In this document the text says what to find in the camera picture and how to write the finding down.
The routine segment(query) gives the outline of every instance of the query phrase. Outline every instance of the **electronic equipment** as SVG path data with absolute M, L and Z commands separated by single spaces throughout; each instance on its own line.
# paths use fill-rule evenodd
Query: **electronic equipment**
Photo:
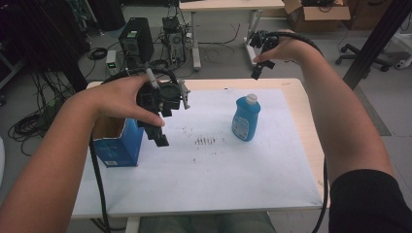
M 117 74 L 120 71 L 118 59 L 116 58 L 115 50 L 108 50 L 106 56 L 106 67 L 109 70 L 111 76 Z
M 268 31 L 264 31 L 264 30 L 260 30 L 258 32 L 255 32 L 252 34 L 251 36 L 251 42 L 249 43 L 249 45 L 252 48 L 261 48 L 261 52 L 260 53 L 264 53 L 268 50 L 272 50 L 274 48 L 276 48 L 279 45 L 279 38 L 280 37 L 290 37 L 290 38 L 294 38 L 298 41 L 302 41 L 310 46 L 312 46 L 313 48 L 315 48 L 318 52 L 321 52 L 321 50 L 318 48 L 318 46 L 313 43 L 309 38 L 304 37 L 302 35 L 299 34 L 295 34 L 292 32 L 283 32 L 283 31 L 277 31 L 277 32 L 268 32 Z M 266 61 L 262 61 L 259 62 L 253 69 L 252 75 L 251 77 L 254 78 L 255 80 L 257 80 L 261 74 L 261 71 L 263 70 L 264 67 L 268 67 L 270 69 L 273 69 L 273 67 L 275 67 L 275 63 L 270 61 L 270 60 L 266 60 Z
M 156 115 L 161 113 L 163 117 L 171 117 L 172 110 L 179 110 L 181 101 L 185 109 L 190 108 L 188 104 L 190 90 L 185 86 L 184 80 L 177 80 L 170 70 L 139 68 L 134 70 L 121 71 L 110 77 L 103 83 L 108 83 L 134 74 L 146 72 L 150 81 L 145 83 L 138 91 L 136 104 L 143 109 Z M 170 82 L 158 82 L 154 74 L 169 76 Z M 154 140 L 158 147 L 167 147 L 169 142 L 166 135 L 162 133 L 159 126 L 154 126 L 143 121 L 138 121 L 139 127 L 144 127 L 149 140 Z
M 143 67 L 155 51 L 149 21 L 145 17 L 132 17 L 121 32 L 119 42 L 129 69 Z
M 164 44 L 169 52 L 170 61 L 179 64 L 186 61 L 185 34 L 177 17 L 164 17 Z

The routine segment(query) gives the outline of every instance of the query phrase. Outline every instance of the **bottle cap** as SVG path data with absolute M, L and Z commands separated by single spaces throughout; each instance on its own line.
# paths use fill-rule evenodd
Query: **bottle cap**
M 255 94 L 248 94 L 246 96 L 246 102 L 249 105 L 254 105 L 258 101 L 258 97 Z

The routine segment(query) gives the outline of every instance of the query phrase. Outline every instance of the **metal stand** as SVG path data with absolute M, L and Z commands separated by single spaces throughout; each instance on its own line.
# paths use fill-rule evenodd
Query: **metal stand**
M 391 40 L 406 17 L 409 16 L 411 10 L 412 1 L 410 0 L 394 0 L 392 2 L 343 78 L 343 81 L 351 89 L 355 89 L 361 79 L 367 75 L 373 61 Z

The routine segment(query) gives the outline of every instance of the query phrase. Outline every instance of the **chair wheel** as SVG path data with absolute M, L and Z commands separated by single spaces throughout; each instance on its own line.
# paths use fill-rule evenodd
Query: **chair wheel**
M 381 67 L 381 71 L 382 71 L 382 72 L 387 72 L 387 71 L 389 71 L 389 66 L 382 66 L 382 67 Z

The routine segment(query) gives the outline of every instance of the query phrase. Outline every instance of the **wrist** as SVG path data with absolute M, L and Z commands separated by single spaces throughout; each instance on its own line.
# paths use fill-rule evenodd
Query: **wrist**
M 88 90 L 84 90 L 70 97 L 63 107 L 71 113 L 79 113 L 95 122 L 101 115 L 98 106 L 98 100 L 95 96 L 90 94 Z

